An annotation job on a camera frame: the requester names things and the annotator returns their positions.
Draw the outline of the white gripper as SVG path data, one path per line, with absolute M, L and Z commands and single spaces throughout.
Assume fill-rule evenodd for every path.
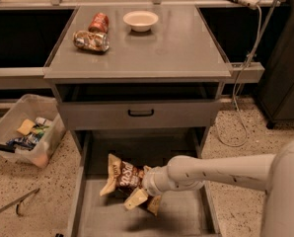
M 143 166 L 145 173 L 142 181 L 142 188 L 136 188 L 124 202 L 127 210 L 131 210 L 142 204 L 151 197 L 159 196 L 164 192 L 171 191 L 174 187 L 174 181 L 170 179 L 168 167 L 149 167 Z

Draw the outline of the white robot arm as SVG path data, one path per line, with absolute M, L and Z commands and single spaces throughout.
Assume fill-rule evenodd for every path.
M 147 170 L 124 206 L 132 209 L 168 191 L 192 191 L 205 181 L 265 192 L 260 237 L 294 237 L 294 141 L 276 154 L 197 159 L 176 156 Z

